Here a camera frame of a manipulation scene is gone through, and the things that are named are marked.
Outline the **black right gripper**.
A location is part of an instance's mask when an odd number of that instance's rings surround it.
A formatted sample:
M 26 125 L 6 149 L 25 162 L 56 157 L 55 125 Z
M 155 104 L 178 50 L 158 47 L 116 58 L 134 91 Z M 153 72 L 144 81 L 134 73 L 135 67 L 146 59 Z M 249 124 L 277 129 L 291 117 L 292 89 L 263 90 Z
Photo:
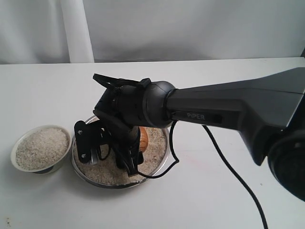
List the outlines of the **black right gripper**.
M 129 177 L 138 174 L 138 165 L 143 162 L 139 126 L 148 126 L 143 111 L 147 87 L 146 84 L 139 84 L 124 85 L 115 90 L 108 88 L 93 110 L 110 133 L 123 133 L 115 143 L 115 162 Z

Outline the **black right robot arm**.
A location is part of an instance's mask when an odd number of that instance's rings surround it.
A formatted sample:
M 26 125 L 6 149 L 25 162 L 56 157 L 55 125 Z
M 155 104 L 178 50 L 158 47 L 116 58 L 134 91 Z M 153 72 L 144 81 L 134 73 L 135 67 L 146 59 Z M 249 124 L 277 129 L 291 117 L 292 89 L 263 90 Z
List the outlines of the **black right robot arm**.
M 177 89 L 166 81 L 94 74 L 105 87 L 94 114 L 110 130 L 168 127 L 174 121 L 239 132 L 253 161 L 265 159 L 275 179 L 305 198 L 305 70 L 263 78 Z

